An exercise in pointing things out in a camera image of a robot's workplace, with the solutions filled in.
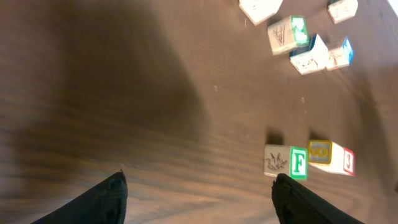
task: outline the wood grain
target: wood grain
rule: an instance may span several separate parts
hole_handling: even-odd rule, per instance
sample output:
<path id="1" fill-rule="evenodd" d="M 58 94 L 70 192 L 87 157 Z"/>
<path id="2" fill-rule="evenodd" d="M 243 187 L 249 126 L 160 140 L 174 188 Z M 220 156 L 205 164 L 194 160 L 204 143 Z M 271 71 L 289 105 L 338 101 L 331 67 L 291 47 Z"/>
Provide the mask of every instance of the wood grain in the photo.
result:
<path id="1" fill-rule="evenodd" d="M 324 136 L 356 176 L 302 182 L 366 223 L 394 223 L 398 21 L 360 1 L 285 0 L 254 27 L 233 0 L 0 1 L 0 222 L 29 223 L 122 169 L 126 223 L 278 223 L 264 144 Z M 291 14 L 352 66 L 301 76 L 267 25 Z"/>

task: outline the alphabet block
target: alphabet block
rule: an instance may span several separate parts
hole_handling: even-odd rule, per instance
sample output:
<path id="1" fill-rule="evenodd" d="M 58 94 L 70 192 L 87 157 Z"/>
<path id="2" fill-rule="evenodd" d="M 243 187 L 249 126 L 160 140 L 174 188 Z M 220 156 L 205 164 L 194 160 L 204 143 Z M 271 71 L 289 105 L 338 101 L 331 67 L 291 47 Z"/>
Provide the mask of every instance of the alphabet block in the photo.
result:
<path id="1" fill-rule="evenodd" d="M 308 46 L 290 52 L 290 62 L 302 75 L 323 70 L 328 63 L 328 47 L 315 34 Z"/>
<path id="2" fill-rule="evenodd" d="M 311 140 L 308 144 L 309 164 L 323 171 L 354 175 L 354 153 L 329 140 Z"/>
<path id="3" fill-rule="evenodd" d="M 307 179 L 307 149 L 295 146 L 266 145 L 264 150 L 264 174 L 276 177 L 284 173 L 293 179 Z"/>
<path id="4" fill-rule="evenodd" d="M 354 50 L 349 42 L 348 37 L 340 42 L 336 48 L 329 51 L 329 62 L 326 66 L 327 70 L 345 67 L 351 65 L 354 59 Z"/>
<path id="5" fill-rule="evenodd" d="M 256 26 L 278 12 L 283 0 L 240 0 L 239 7 Z"/>
<path id="6" fill-rule="evenodd" d="M 358 0 L 332 0 L 328 6 L 335 24 L 355 16 L 357 9 Z"/>
<path id="7" fill-rule="evenodd" d="M 307 25 L 302 16 L 290 16 L 268 27 L 272 54 L 282 54 L 308 45 Z"/>

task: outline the wooden block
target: wooden block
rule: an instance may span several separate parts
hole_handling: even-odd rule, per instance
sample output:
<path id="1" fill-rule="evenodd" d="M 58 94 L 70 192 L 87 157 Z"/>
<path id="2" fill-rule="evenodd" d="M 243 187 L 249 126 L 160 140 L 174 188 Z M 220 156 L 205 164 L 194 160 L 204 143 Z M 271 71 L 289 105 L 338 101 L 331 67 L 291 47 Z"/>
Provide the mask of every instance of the wooden block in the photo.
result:
<path id="1" fill-rule="evenodd" d="M 354 153 L 328 140 L 311 140 L 309 164 L 334 174 L 354 175 Z"/>
<path id="2" fill-rule="evenodd" d="M 293 179 L 307 179 L 307 149 L 294 146 L 266 145 L 264 149 L 264 174 L 276 177 L 284 173 Z"/>
<path id="3" fill-rule="evenodd" d="M 256 26 L 277 13 L 282 1 L 283 0 L 240 0 L 239 7 Z"/>
<path id="4" fill-rule="evenodd" d="M 328 6 L 335 24 L 355 16 L 357 9 L 358 0 L 333 0 Z"/>
<path id="5" fill-rule="evenodd" d="M 289 16 L 269 26 L 268 37 L 274 55 L 307 46 L 309 42 L 307 25 L 302 16 Z"/>
<path id="6" fill-rule="evenodd" d="M 328 63 L 328 47 L 318 34 L 311 37 L 309 45 L 290 52 L 290 62 L 305 75 L 323 70 Z"/>
<path id="7" fill-rule="evenodd" d="M 337 47 L 333 47 L 332 50 L 329 51 L 329 62 L 326 65 L 326 69 L 334 70 L 336 68 L 351 65 L 353 59 L 354 50 L 348 37 L 346 37 L 345 40 L 340 42 Z"/>

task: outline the green block face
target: green block face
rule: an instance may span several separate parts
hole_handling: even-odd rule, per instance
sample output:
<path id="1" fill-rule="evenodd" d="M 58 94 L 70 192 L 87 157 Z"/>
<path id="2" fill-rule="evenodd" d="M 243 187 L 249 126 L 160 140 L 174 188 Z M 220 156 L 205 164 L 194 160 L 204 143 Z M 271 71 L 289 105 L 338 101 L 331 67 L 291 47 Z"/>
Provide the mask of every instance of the green block face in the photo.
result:
<path id="1" fill-rule="evenodd" d="M 307 25 L 305 19 L 302 16 L 292 16 L 290 19 L 292 25 L 293 37 L 297 46 L 306 46 L 310 41 L 310 37 L 307 32 Z"/>
<path id="2" fill-rule="evenodd" d="M 307 179 L 308 151 L 301 147 L 290 148 L 290 177 L 293 179 Z"/>

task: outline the yellow block face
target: yellow block face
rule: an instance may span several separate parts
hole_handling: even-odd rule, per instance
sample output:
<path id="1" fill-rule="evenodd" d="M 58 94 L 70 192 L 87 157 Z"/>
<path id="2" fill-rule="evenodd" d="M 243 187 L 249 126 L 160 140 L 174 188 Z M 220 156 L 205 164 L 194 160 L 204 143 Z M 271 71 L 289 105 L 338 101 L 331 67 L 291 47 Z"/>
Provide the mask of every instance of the yellow block face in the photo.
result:
<path id="1" fill-rule="evenodd" d="M 310 140 L 308 144 L 308 161 L 316 164 L 329 165 L 331 162 L 332 141 Z"/>

